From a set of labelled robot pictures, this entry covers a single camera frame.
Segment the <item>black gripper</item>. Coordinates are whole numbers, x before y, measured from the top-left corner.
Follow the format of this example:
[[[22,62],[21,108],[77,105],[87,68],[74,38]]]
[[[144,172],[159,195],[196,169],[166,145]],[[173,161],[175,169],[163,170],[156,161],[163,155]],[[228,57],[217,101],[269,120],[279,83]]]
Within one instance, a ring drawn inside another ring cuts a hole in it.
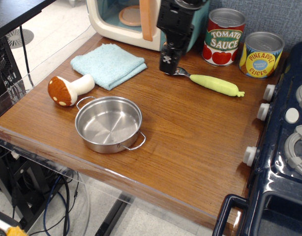
[[[188,47],[191,36],[191,22],[194,14],[192,0],[162,0],[157,27],[164,32],[166,43],[160,52],[160,71],[173,75]]]

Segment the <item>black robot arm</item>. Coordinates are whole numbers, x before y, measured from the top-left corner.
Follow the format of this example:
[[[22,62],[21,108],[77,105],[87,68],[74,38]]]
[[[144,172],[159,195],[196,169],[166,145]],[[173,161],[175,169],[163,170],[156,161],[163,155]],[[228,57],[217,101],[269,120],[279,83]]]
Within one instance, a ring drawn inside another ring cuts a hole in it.
[[[165,34],[166,44],[160,53],[160,71],[169,75],[175,73],[193,34],[193,16],[205,4],[205,0],[161,1],[156,26]]]

